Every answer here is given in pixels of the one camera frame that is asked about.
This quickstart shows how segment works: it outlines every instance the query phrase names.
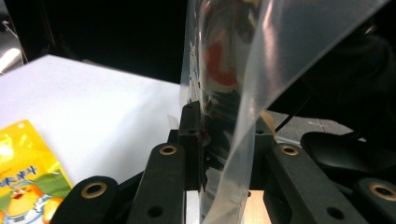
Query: clear plastic bag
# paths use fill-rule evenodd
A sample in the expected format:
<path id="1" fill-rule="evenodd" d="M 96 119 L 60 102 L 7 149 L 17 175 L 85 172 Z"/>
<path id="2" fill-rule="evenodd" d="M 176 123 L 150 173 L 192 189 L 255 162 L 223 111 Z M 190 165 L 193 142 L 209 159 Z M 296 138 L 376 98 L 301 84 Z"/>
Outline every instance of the clear plastic bag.
<path id="1" fill-rule="evenodd" d="M 203 147 L 220 163 L 201 191 L 204 223 L 241 221 L 260 113 L 387 2 L 189 1 L 181 84 L 201 103 Z"/>

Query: packaged food item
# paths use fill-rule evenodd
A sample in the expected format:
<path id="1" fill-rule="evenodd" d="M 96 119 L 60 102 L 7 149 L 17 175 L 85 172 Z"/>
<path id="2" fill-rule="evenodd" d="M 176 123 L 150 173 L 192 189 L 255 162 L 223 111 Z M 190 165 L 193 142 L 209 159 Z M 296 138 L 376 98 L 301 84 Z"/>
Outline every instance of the packaged food item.
<path id="1" fill-rule="evenodd" d="M 0 130 L 0 223 L 50 223 L 71 189 L 28 120 Z"/>
<path id="2" fill-rule="evenodd" d="M 241 221 L 261 112 L 387 2 L 188 1 L 180 99 L 201 104 L 201 222 Z"/>

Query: yellow snack package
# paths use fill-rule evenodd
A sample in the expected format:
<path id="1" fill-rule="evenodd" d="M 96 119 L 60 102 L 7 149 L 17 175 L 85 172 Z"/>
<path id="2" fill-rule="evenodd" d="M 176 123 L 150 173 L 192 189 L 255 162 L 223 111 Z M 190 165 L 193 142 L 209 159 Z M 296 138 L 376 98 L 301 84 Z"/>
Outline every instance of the yellow snack package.
<path id="1" fill-rule="evenodd" d="M 28 120 L 0 130 L 0 223 L 50 223 L 71 189 Z"/>

